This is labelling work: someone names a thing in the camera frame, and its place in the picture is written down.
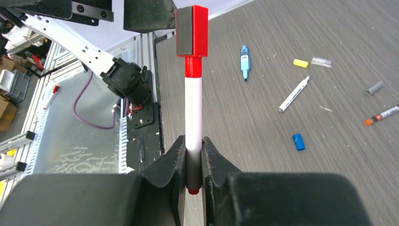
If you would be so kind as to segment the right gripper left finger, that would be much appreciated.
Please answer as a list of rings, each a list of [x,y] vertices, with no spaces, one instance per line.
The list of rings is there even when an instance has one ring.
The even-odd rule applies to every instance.
[[[3,226],[181,226],[185,137],[140,172],[35,174],[0,210]]]

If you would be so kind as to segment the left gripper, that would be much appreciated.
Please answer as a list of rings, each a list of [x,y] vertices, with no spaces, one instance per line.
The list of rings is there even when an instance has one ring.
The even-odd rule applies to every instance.
[[[125,0],[123,29],[137,33],[175,29],[175,10],[172,0]],[[0,0],[0,15],[18,27],[28,15],[90,26],[114,21],[111,0]]]

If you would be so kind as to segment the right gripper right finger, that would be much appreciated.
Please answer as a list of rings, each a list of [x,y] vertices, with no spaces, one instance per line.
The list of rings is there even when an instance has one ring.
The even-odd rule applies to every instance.
[[[207,226],[369,226],[356,188],[333,173],[243,172],[202,139]]]

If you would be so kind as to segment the white red marker pen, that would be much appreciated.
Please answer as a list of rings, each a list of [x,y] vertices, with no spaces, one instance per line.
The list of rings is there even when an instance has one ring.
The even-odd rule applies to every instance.
[[[201,188],[202,58],[185,58],[186,188],[196,195]]]

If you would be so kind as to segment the red pen cap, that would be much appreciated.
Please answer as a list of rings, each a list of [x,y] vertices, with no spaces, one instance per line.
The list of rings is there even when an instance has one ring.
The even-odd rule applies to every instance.
[[[192,5],[175,11],[176,55],[208,56],[208,8]]]

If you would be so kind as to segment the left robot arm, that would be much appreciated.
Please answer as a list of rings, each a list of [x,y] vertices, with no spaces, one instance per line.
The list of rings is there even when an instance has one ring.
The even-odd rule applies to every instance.
[[[126,0],[123,28],[137,33],[172,29],[175,9],[171,0]],[[154,101],[155,89],[145,79],[145,67],[111,55],[62,24],[72,21],[97,26],[99,20],[113,22],[110,0],[3,0],[0,13],[15,26],[26,26],[69,51],[115,95],[134,105]]]

